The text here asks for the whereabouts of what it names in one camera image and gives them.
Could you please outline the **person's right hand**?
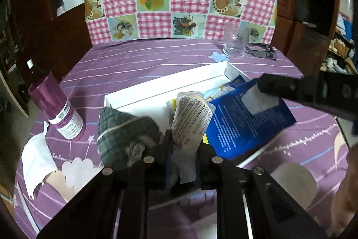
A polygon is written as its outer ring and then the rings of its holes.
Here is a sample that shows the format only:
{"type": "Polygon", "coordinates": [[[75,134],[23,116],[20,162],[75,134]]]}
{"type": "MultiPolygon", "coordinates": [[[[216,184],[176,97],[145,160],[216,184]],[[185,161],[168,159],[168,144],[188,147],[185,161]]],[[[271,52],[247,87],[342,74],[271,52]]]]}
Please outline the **person's right hand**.
{"type": "Polygon", "coordinates": [[[340,235],[357,213],[357,151],[358,145],[347,154],[347,173],[332,199],[331,221],[335,235],[340,235]]]}

